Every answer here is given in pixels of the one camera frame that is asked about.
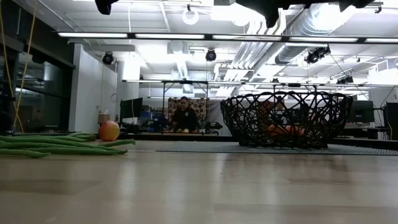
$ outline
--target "wooden floor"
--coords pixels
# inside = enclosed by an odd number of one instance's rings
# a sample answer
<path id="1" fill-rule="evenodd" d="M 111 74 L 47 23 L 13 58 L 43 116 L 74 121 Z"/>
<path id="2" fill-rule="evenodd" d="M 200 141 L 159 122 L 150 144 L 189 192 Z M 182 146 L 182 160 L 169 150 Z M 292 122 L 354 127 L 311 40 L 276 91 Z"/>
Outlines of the wooden floor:
<path id="1" fill-rule="evenodd" d="M 155 152 L 173 144 L 0 157 L 0 223 L 398 223 L 398 157 Z"/>

